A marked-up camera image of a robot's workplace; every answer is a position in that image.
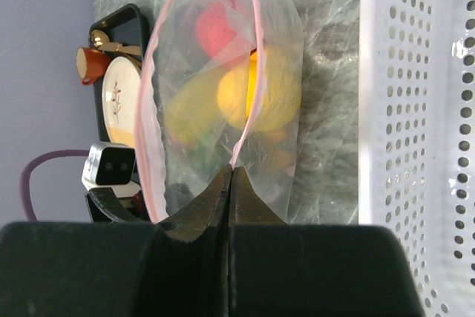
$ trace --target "white plastic crate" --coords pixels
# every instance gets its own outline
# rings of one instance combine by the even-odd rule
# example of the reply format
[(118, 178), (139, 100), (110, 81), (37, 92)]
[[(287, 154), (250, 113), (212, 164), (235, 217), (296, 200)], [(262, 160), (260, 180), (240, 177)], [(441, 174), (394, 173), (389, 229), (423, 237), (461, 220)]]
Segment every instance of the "white plastic crate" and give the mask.
[(359, 220), (394, 231), (427, 316), (475, 316), (473, 9), (361, 0)]

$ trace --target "small camera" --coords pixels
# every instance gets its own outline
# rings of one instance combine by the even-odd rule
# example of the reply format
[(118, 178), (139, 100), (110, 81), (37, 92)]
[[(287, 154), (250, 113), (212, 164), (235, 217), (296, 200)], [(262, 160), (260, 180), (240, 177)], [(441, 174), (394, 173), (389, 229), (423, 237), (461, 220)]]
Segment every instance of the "small camera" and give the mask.
[(127, 185), (134, 167), (133, 148), (116, 143), (95, 143), (84, 164), (83, 183), (86, 180), (89, 187)]

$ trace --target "gray marble surface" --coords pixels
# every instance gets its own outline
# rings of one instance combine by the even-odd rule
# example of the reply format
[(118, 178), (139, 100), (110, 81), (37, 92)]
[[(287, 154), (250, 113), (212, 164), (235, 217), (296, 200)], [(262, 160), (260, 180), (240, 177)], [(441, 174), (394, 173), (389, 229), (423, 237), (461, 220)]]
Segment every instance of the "gray marble surface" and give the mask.
[[(129, 2), (151, 24), (165, 0), (94, 0), (96, 19)], [(293, 0), (304, 25), (302, 105), (290, 223), (358, 220), (359, 0)]]

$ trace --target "clear plastic bag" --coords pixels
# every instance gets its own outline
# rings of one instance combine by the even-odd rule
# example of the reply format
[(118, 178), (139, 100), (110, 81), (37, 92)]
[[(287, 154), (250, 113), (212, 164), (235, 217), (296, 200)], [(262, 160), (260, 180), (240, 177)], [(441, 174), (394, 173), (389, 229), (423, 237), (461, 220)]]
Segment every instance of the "clear plastic bag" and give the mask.
[(291, 0), (167, 0), (145, 55), (137, 164), (153, 222), (243, 166), (282, 218), (295, 171), (303, 51)]

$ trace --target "yellow lemon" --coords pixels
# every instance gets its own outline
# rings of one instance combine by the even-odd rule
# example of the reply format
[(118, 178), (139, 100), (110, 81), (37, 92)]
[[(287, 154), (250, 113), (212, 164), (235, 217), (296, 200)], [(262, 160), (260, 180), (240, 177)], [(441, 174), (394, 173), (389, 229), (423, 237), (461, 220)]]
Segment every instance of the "yellow lemon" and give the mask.
[[(301, 83), (286, 65), (278, 50), (266, 49), (267, 87), (262, 111), (253, 128), (276, 131), (283, 128), (297, 113), (301, 102)], [(251, 111), (257, 79), (257, 54), (249, 58), (249, 67), (241, 65), (224, 75), (217, 89), (217, 104), (226, 121), (235, 128), (244, 128)]]

